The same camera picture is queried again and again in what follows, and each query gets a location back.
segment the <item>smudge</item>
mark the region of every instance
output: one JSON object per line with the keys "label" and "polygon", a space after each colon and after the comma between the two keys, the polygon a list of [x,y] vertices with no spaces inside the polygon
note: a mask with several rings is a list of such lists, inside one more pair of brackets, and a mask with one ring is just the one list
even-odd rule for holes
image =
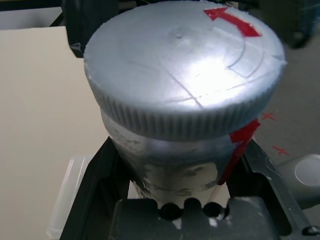
{"label": "smudge", "polygon": [[203,185],[201,185],[201,187],[202,187],[202,190],[203,190],[203,191],[206,191],[206,190],[208,190],[208,189],[213,188],[215,185],[217,185],[217,181],[216,181],[216,180],[214,180],[214,181],[212,181],[212,182],[209,182],[209,183],[207,183],[207,184],[203,184]]}
{"label": "smudge", "polygon": [[200,170],[202,170],[202,169],[204,169],[204,167],[203,166],[198,166],[196,169],[194,169],[193,171],[194,172],[198,172],[198,171],[200,171]]}
{"label": "smudge", "polygon": [[194,172],[194,171],[187,171],[183,176],[184,177],[193,177],[193,176],[196,176],[197,173]]}
{"label": "smudge", "polygon": [[217,221],[214,218],[211,218],[211,217],[209,217],[209,224],[210,224],[211,227],[214,227],[214,228],[218,227]]}
{"label": "smudge", "polygon": [[172,221],[173,225],[176,227],[176,229],[181,230],[182,227],[182,220],[181,218],[178,218],[176,220]]}
{"label": "smudge", "polygon": [[177,196],[188,197],[191,196],[192,192],[188,188],[183,188],[174,192]]}

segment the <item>clear plastic container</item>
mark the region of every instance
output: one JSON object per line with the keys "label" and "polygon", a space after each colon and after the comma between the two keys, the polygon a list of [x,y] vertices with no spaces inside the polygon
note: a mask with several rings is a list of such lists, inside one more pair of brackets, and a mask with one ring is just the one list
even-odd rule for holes
{"label": "clear plastic container", "polygon": [[[46,234],[50,239],[60,239],[65,227],[71,207],[76,198],[79,186],[86,172],[87,166],[94,155],[73,157],[66,169],[64,179],[55,201]],[[130,182],[128,198],[138,198],[137,191]]]}

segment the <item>silver bottle cap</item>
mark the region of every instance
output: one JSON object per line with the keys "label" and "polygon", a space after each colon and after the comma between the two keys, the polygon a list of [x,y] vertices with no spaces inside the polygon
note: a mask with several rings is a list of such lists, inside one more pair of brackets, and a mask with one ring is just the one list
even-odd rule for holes
{"label": "silver bottle cap", "polygon": [[211,138],[254,120],[286,64],[263,22],[207,1],[137,7],[104,23],[84,52],[101,109],[139,135]]}

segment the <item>table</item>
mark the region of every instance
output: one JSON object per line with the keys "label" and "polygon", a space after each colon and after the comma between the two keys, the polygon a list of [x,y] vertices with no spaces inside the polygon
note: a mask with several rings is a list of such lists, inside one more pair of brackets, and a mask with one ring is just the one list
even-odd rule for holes
{"label": "table", "polygon": [[46,240],[69,160],[108,133],[64,27],[0,31],[0,233]]}

